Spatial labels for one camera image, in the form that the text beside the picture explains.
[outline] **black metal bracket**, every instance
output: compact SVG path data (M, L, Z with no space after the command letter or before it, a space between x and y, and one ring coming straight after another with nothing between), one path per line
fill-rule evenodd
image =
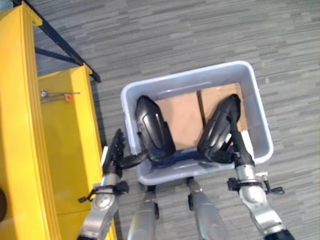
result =
M67 43L66 40L64 40L59 35L59 33L45 20L45 18L28 1L26 0L11 0L11 1L13 3L13 6L19 6L22 4L22 2L24 2L30 9L32 9L32 11L42 20L42 25L39 26L39 28L70 57L36 47L35 52L37 54L63 60L73 64L78 64L80 66L82 66L83 64L86 64L92 70L91 76L93 77L93 79L97 82L101 82L100 76L93 70L93 68L89 66L89 64Z

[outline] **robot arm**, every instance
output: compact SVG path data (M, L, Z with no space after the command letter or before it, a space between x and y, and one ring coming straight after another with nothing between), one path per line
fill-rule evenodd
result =
M267 201L266 193L284 191L281 188L270 189L267 177L256 174L255 162L238 131L240 102L238 95L232 94L219 103L203 130L197 149L206 158L207 164L234 163L237 179L230 178L227 182L228 188L239 193L242 203L249 209L255 226L265 240L294 240ZM231 139L225 142L229 133ZM231 143L233 153L227 151ZM261 178L267 191L263 189Z
M260 181L262 177L267 186L267 193L270 192L267 176L256 174L255 163L238 131L236 119L230 119L230 124L237 179L229 179L229 189L238 191L242 203L249 209L252 221L265 240L294 240L276 211L268 204L266 191Z
M109 147L104 147L101 166L102 181L93 186L88 196L78 199L80 203L92 202L78 240L105 240L114 215L119 208L118 197L129 193L126 181L120 181L122 170L132 168L142 162L145 153L124 157L124 137L120 129L114 135Z

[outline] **cardboard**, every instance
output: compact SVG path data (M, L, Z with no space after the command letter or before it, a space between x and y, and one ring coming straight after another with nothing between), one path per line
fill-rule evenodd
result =
M168 123L177 150L198 145L203 132L197 93L187 93L156 101Z
M231 83L222 86L205 88L200 92L205 122L207 123L210 120L219 102L231 94L238 94L241 100L241 115L237 123L238 129L240 132L248 130L246 112L243 104L243 96L239 83Z

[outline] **yellow shelf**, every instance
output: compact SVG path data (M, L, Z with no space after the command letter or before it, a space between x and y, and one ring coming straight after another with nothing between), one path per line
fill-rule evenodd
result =
M88 203L77 198L101 181L101 146L90 69L37 76L33 27L25 5L0 13L0 189L8 209L4 240L76 239ZM41 103L40 89L80 92ZM107 237L116 240L114 224Z

